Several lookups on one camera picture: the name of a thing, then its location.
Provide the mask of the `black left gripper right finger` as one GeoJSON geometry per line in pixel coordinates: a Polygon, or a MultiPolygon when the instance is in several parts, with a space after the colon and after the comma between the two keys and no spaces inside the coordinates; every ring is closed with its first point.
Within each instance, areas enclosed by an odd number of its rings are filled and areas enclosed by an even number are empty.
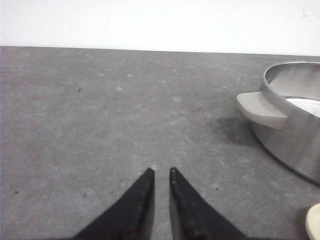
{"type": "Polygon", "coordinates": [[[169,212],[174,240],[247,238],[211,207],[176,167],[172,167],[169,172],[169,212]]]}

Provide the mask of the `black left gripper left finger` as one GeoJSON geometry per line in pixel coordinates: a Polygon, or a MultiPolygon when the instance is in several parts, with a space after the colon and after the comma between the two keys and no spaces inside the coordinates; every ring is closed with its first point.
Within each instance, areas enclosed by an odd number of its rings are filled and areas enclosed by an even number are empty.
{"type": "Polygon", "coordinates": [[[150,240],[155,215],[155,172],[147,168],[103,214],[75,240],[150,240]]]}

